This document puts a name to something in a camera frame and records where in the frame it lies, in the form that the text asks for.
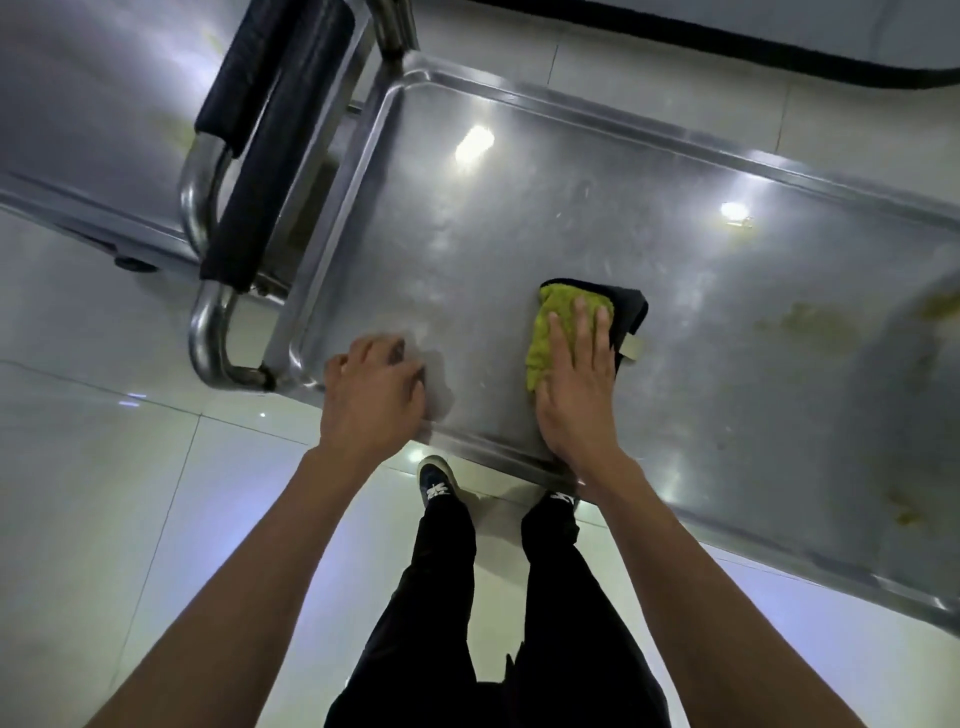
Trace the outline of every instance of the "pants leg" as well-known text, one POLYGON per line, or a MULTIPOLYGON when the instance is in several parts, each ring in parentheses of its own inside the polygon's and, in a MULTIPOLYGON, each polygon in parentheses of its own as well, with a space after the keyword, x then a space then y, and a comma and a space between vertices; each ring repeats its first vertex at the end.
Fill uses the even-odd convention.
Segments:
POLYGON ((511 682, 521 722, 670 725, 666 700, 577 550, 572 506, 546 498, 523 519, 530 561, 524 641, 511 682))
POLYGON ((467 507, 434 497, 410 566, 373 629, 326 726, 462 724, 476 688, 467 650, 476 536, 467 507))

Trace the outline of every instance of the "sneaker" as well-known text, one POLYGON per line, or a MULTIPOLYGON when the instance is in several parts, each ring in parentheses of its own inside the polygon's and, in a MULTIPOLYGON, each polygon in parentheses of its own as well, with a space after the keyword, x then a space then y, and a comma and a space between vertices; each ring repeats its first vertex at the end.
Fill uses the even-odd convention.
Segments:
POLYGON ((563 502, 569 503, 573 510, 577 510, 577 506, 580 505, 580 499, 576 496, 568 496, 566 493, 557 493, 556 491, 547 491, 546 495, 543 497, 544 500, 548 498, 553 498, 555 500, 562 500, 563 502))
POLYGON ((457 479, 440 455, 424 457, 417 465, 417 482, 423 507, 435 497, 453 496, 459 500, 457 479))

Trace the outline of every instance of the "tile grout line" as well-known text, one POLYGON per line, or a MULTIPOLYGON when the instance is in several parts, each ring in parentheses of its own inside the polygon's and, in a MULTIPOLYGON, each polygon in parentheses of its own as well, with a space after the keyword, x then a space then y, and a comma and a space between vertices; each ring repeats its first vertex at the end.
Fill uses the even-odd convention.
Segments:
POLYGON ((554 64, 556 64, 556 62, 557 62, 557 53, 558 53, 558 51, 560 51, 560 41, 559 41, 559 40, 557 41, 557 45, 555 45, 554 48, 553 48, 553 60, 550 62, 550 71, 549 71, 549 73, 547 73, 547 75, 546 75, 546 84, 545 84, 545 85, 547 85, 547 86, 550 86, 550 79, 553 78, 553 66, 554 66, 554 64))
POLYGON ((170 497, 170 505, 167 506, 167 512, 163 516, 163 525, 160 527, 160 533, 156 537, 156 546, 154 546, 154 553, 150 557, 150 566, 147 567, 147 573, 143 577, 143 584, 140 585, 140 594, 137 595, 136 605, 133 607, 133 614, 130 617, 130 626, 127 627, 127 634, 124 636, 123 644, 120 646, 120 653, 117 655, 116 667, 113 670, 113 675, 110 677, 108 690, 112 691, 114 688, 114 683, 116 682, 117 677, 120 675, 120 667, 123 664, 123 654, 127 650, 127 642, 130 641, 130 635, 133 631, 133 623, 136 621, 136 613, 140 609, 140 601, 143 599, 143 593, 147 590, 147 582, 150 580, 150 571, 154 567, 154 561, 156 560, 156 553, 160 550, 160 541, 163 540, 163 531, 167 527, 167 521, 170 519, 170 512, 173 510, 174 501, 177 499, 177 493, 180 491, 180 482, 183 480, 183 472, 186 471, 186 464, 190 459, 190 450, 193 449, 194 440, 197 439, 197 430, 200 429, 200 419, 202 415, 197 415, 197 423, 193 428, 193 435, 190 436, 190 445, 186 449, 186 454, 183 456, 183 465, 180 466, 180 475, 177 476, 177 485, 174 486, 174 493, 170 497))
MULTIPOLYGON (((12 359, 0 359, 0 364, 7 364, 9 366, 16 367, 17 369, 22 369, 24 372, 33 372, 36 375, 48 376, 52 379, 56 379, 57 381, 65 381, 68 384, 79 384, 82 387, 89 387, 90 389, 95 389, 98 392, 106 392, 107 394, 116 395, 117 397, 128 398, 130 396, 130 394, 126 392, 118 392, 115 389, 110 389, 109 387, 105 387, 102 384, 91 384, 88 381, 82 381, 81 379, 74 379, 71 376, 57 374, 56 372, 47 372, 46 370, 38 369, 37 367, 31 367, 27 364, 21 364, 20 362, 13 361, 12 359)), ((155 401, 155 400, 140 400, 140 401, 147 402, 148 404, 155 404, 158 407, 166 407, 167 409, 172 409, 174 412, 182 412, 183 414, 192 415, 193 417, 204 416, 202 412, 192 412, 189 409, 182 409, 181 407, 175 407, 173 404, 166 404, 165 402, 161 402, 161 401, 155 401)))
POLYGON ((783 94, 783 112, 780 114, 780 128, 777 130, 777 146, 774 147, 774 154, 780 153, 780 138, 783 136, 783 124, 786 121, 786 108, 790 104, 790 91, 793 88, 793 82, 786 83, 786 93, 783 94))
MULTIPOLYGON (((37 369, 36 367, 28 366, 27 364, 21 364, 18 361, 13 361, 12 359, 0 359, 0 364, 7 364, 17 369, 22 369, 24 372, 32 372, 37 375, 48 376, 51 379, 56 379, 57 381, 63 381, 67 384, 78 384, 81 387, 89 387, 90 389, 96 390, 97 392, 105 392, 107 394, 116 395, 117 397, 129 397, 130 395, 124 392, 118 392, 115 389, 109 389, 101 384, 91 384, 88 381, 82 381, 81 379, 74 379, 70 376, 64 376, 57 374, 55 372, 47 372, 43 369, 37 369)), ((203 412, 194 412, 190 409, 183 409, 182 407, 175 407, 173 404, 167 404, 166 402, 157 401, 157 400, 140 400, 147 404, 153 404, 157 407, 163 407, 165 409, 173 410, 174 412, 181 412, 184 415, 190 415, 191 417, 202 417, 208 420, 213 420, 214 422, 223 423, 224 425, 233 425, 234 427, 242 427, 243 429, 248 429, 250 432, 259 432, 261 435, 267 435, 268 437, 276 437, 279 440, 285 440, 288 443, 297 443, 298 445, 306 445, 308 448, 314 447, 310 443, 304 443, 302 440, 294 440, 292 437, 284 437, 283 435, 276 435, 273 432, 265 432, 262 429, 256 429, 255 427, 250 427, 249 425, 240 425, 238 423, 232 423, 230 420, 221 420, 219 417, 211 417, 206 415, 203 412)))

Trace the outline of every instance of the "black foam grip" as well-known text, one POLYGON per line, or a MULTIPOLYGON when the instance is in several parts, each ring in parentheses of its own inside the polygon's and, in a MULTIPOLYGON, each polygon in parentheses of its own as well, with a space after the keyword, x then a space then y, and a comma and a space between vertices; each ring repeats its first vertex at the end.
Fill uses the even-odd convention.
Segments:
POLYGON ((217 72, 194 131, 243 154, 305 0, 251 0, 217 72))
POLYGON ((308 0, 200 268, 246 293, 353 35, 343 0, 308 0))

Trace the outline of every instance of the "yellow-green microfiber cloth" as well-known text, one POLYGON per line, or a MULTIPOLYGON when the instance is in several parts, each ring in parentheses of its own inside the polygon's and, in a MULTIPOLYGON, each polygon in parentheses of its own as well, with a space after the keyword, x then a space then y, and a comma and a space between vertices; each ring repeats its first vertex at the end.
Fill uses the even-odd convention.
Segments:
POLYGON ((553 363, 550 356, 550 322, 547 314, 551 311, 560 317, 561 327, 566 334, 566 340, 573 347, 576 337, 576 322, 573 318, 573 302, 578 296, 587 301, 587 310, 590 317, 590 330, 593 331, 596 321, 596 311, 605 306, 613 318, 613 303, 606 296, 599 293, 585 291, 566 283, 547 283, 540 288, 540 310, 534 319, 534 337, 527 351, 527 391, 533 392, 540 384, 543 373, 550 369, 553 363))

